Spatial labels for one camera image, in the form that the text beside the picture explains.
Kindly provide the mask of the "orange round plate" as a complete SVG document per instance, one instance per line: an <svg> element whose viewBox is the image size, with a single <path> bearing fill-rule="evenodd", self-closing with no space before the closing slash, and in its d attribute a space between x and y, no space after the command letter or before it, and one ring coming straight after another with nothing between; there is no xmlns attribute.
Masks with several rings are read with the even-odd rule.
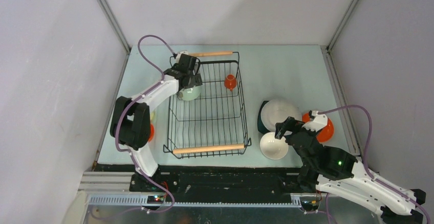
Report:
<svg viewBox="0 0 434 224"><path fill-rule="evenodd" d="M319 143L323 144L328 142L334 135L335 128L331 119L328 119L327 125L322 129L322 131L317 135L317 140Z"/></svg>

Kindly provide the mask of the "green floral ceramic bowl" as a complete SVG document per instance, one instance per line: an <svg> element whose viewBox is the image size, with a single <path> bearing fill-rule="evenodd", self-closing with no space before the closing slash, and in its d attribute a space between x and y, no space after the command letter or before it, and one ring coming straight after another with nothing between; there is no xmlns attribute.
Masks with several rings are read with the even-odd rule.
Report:
<svg viewBox="0 0 434 224"><path fill-rule="evenodd" d="M192 101L198 98L201 94L201 86L191 88L183 88L177 93L177 97L183 101Z"/></svg>

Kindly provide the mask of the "white ceramic bowl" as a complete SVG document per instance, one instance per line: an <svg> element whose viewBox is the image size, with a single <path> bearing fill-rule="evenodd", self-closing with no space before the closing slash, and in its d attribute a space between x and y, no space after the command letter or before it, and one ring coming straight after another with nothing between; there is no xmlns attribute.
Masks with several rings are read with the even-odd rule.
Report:
<svg viewBox="0 0 434 224"><path fill-rule="evenodd" d="M284 139L276 139L273 132L264 134L259 142L262 154L271 160L280 160L284 158L288 151L289 145Z"/></svg>

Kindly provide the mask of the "white pink fluted plate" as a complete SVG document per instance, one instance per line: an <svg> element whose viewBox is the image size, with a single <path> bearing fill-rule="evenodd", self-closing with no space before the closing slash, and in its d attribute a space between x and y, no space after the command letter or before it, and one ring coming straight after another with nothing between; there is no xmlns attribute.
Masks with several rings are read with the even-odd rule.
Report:
<svg viewBox="0 0 434 224"><path fill-rule="evenodd" d="M286 99L270 100L260 112L261 121L269 131L275 131L275 124L284 122L288 117L301 121L302 114L297 106Z"/></svg>

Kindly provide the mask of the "teal square plate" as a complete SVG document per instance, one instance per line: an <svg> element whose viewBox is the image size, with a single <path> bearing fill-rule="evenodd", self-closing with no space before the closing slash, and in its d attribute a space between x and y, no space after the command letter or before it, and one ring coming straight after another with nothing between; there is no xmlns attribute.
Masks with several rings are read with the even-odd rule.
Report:
<svg viewBox="0 0 434 224"><path fill-rule="evenodd" d="M268 130L266 128L266 126L264 125L263 121L262 121L262 110L264 108L264 106L269 102L269 100L265 100L262 102L260 108L259 108L259 112L258 112L258 116L257 116L257 130L259 133L261 134L266 134L268 132L270 132L270 130Z"/></svg>

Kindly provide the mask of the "yellow ceramic mug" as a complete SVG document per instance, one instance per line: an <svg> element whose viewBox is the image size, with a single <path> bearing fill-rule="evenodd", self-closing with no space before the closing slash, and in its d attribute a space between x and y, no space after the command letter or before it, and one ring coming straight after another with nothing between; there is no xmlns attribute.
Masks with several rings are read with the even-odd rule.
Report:
<svg viewBox="0 0 434 224"><path fill-rule="evenodd" d="M156 112L155 112L155 111L152 111L152 112L150 113L150 121L153 122L154 119L155 119L155 117L156 117Z"/></svg>

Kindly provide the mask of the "orange glossy bowl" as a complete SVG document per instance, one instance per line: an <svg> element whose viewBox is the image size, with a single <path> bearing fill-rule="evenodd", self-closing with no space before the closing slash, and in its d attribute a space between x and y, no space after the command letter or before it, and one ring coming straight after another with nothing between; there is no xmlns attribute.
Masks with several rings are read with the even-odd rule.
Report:
<svg viewBox="0 0 434 224"><path fill-rule="evenodd" d="M148 138L148 142L152 141L155 135L155 127L154 125L151 123L150 124L150 134L149 134L149 138Z"/></svg>

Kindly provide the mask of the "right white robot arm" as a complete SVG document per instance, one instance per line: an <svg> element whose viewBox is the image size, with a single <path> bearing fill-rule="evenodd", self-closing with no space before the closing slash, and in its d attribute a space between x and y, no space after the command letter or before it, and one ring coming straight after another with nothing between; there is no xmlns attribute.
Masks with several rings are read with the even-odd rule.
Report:
<svg viewBox="0 0 434 224"><path fill-rule="evenodd" d="M422 223L425 217L417 208L424 204L426 193L420 189L386 187L386 181L347 151L324 146L317 134L328 125L325 115L312 115L303 122L287 117L275 125L275 138L286 132L287 144L300 156L302 167L297 184L303 192L321 191L335 194L380 215L384 223Z"/></svg>

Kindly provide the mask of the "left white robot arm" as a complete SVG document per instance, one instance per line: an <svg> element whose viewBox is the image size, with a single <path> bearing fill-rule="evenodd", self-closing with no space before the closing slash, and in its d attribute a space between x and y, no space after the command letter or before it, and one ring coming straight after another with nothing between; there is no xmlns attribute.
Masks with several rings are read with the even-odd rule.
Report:
<svg viewBox="0 0 434 224"><path fill-rule="evenodd" d="M166 99L183 89L202 85L199 73L201 61L197 54L186 51L174 54L176 62L161 72L160 80L132 96L120 96L115 102L110 134L119 151L123 145L136 167L144 175L142 185L148 191L157 191L162 178L155 174L158 163L149 146L151 135L150 114Z"/></svg>

